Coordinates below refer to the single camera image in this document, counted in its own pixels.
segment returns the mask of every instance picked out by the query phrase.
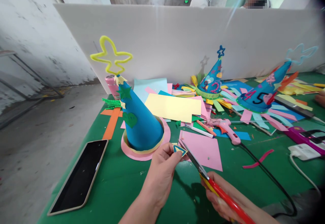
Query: hand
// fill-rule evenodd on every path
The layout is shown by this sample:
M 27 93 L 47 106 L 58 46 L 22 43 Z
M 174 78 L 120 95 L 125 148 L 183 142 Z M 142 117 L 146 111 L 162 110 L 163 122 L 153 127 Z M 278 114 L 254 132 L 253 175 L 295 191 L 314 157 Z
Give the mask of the hand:
M 248 198 L 246 198 L 241 192 L 239 192 L 233 185 L 228 183 L 221 176 L 211 171 L 208 173 L 209 178 L 211 178 L 216 184 L 218 184 L 224 192 L 229 195 L 242 209 L 245 211 L 253 221 L 258 223 L 278 223 L 269 214 L 254 205 Z M 201 181 L 201 184 L 206 188 L 206 195 L 209 201 L 211 201 L 213 208 L 219 213 L 219 215 L 225 218 L 227 221 L 231 219 L 236 220 L 239 223 L 245 223 L 237 213 L 231 209 L 227 203 L 216 194 L 212 193 L 206 184 Z
M 182 152 L 174 153 L 171 143 L 159 147 L 153 154 L 150 168 L 140 196 L 162 208 L 169 196 L 176 165 L 182 159 Z
M 320 91 L 319 94 L 315 96 L 315 100 L 325 108 L 325 91 Z

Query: craft table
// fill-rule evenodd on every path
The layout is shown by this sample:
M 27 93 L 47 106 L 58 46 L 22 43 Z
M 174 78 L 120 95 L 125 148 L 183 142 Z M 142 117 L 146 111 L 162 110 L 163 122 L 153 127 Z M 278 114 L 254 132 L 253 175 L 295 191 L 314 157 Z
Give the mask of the craft table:
M 325 75 L 316 73 L 299 74 L 299 79 L 309 83 L 323 83 Z M 246 82 L 250 86 L 258 83 L 254 78 Z M 317 117 L 325 120 L 325 109 L 320 107 L 314 100 L 315 94 L 294 96 L 294 98 L 308 102 L 314 108 Z M 232 121 L 240 120 L 234 113 L 226 109 L 222 118 Z M 150 162 L 134 161 L 124 155 L 121 150 L 121 137 L 124 129 L 120 129 L 122 117 L 117 120 L 117 125 L 112 140 L 109 141 L 102 164 L 91 190 L 85 207 L 72 212 L 47 217 L 55 197 L 59 193 L 62 184 L 75 164 L 84 145 L 89 141 L 101 140 L 110 116 L 99 114 L 92 124 L 89 132 L 80 144 L 79 150 L 72 159 L 65 174 L 54 189 L 48 205 L 45 207 L 38 223 L 118 223 L 130 204 L 136 198 L 142 188 L 147 175 Z M 168 122 L 171 129 L 170 142 L 177 142 L 180 130 L 190 129 L 176 128 L 175 122 Z M 325 126 L 309 119 L 295 122 L 294 125 L 303 127 L 305 130 L 322 129 Z M 277 178 L 290 195 L 304 192 L 312 185 L 292 166 L 289 159 L 288 147 L 295 143 L 284 133 L 276 131 L 272 137 L 257 130 L 251 125 L 234 124 L 237 131 L 248 132 L 251 141 L 242 142 L 260 158 L 265 152 L 274 149 L 274 152 L 266 157 L 263 164 Z M 269 204 L 282 201 L 286 196 L 274 184 L 274 182 L 260 168 L 243 169 L 243 165 L 251 165 L 254 160 L 241 147 L 231 144 L 228 138 L 217 137 L 222 160 L 223 172 L 217 171 L 223 178 L 234 185 L 239 191 L 253 201 L 257 206 L 264 207 Z M 303 162 L 295 159 L 297 165 L 315 182 L 321 185 L 324 180 L 325 161 L 313 159 Z M 165 207 L 162 209 L 157 223 L 222 223 L 222 219 L 213 209 L 205 196 L 205 189 L 200 184 L 200 177 L 195 166 L 184 161 L 177 165 L 172 189 Z

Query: scissor blade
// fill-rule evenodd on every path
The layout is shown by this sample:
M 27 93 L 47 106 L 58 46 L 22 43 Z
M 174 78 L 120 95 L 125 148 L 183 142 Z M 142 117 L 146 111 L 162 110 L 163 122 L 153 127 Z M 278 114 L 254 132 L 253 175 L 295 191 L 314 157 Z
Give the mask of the scissor blade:
M 201 175 L 206 178 L 207 180 L 209 180 L 209 176 L 207 174 L 207 172 L 204 170 L 203 166 L 201 166 L 201 164 L 197 161 L 197 159 L 194 157 L 194 155 L 192 154 L 192 152 L 190 151 L 190 149 L 187 147 L 187 145 L 183 142 L 183 140 L 180 139 L 180 144 L 182 145 L 182 147 L 184 147 L 188 152 L 187 152 L 187 156 L 189 157 L 189 159 L 192 161 L 192 163 L 195 165 L 195 167 L 197 168 L 197 170 L 199 171 L 199 173 L 201 173 Z

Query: green paper heart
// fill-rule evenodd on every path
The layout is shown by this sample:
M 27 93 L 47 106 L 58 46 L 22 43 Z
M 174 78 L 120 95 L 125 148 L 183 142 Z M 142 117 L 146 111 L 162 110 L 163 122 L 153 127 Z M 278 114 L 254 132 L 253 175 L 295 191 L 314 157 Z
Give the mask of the green paper heart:
M 124 119 L 125 123 L 130 128 L 133 128 L 136 125 L 136 123 L 138 122 L 138 119 L 136 118 L 135 114 L 133 114 L 133 113 L 123 112 L 123 119 Z

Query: blue pipe cleaner star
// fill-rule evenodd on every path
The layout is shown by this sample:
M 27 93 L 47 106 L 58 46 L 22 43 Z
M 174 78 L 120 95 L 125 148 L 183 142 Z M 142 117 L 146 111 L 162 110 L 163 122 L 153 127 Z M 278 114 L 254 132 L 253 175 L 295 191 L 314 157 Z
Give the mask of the blue pipe cleaner star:
M 224 51 L 226 50 L 226 48 L 223 48 L 222 45 L 220 45 L 220 49 L 217 51 L 218 58 L 220 58 L 221 56 L 224 56 Z
M 304 59 L 309 58 L 313 54 L 315 54 L 315 52 L 318 50 L 318 46 L 314 46 L 314 47 L 306 49 L 306 50 L 304 50 L 304 49 L 305 48 L 304 48 L 303 43 L 299 44 L 294 50 L 293 49 L 288 49 L 287 55 L 285 56 L 285 59 L 287 61 L 292 61 L 292 62 L 294 62 L 294 63 L 296 63 L 298 65 L 301 65 L 304 62 Z M 289 56 L 291 56 L 292 54 L 294 54 L 297 51 L 300 51 L 300 61 L 291 60 L 291 58 Z

